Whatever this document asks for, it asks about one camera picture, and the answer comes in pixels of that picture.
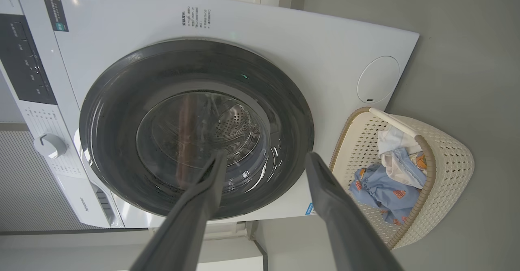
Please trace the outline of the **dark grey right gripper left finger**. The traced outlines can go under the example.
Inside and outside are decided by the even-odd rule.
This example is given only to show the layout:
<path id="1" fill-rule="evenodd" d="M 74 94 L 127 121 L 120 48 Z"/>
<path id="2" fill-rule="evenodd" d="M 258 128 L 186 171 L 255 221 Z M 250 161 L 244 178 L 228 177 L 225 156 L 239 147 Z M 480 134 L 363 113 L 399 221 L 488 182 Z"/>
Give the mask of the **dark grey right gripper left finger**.
<path id="1" fill-rule="evenodd" d="M 132 271 L 195 271 L 209 219 L 218 211 L 226 151 L 217 150 L 132 264 Z"/>

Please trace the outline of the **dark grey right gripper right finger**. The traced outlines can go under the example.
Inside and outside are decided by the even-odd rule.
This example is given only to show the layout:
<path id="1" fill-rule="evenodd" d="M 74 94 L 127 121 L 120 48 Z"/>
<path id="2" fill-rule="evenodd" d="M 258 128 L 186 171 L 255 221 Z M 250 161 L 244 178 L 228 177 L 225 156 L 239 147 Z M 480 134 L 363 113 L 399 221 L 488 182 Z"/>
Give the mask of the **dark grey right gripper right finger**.
<path id="1" fill-rule="evenodd" d="M 401 271 L 356 203 L 318 153 L 308 152 L 305 171 L 315 212 L 325 221 L 338 271 Z"/>

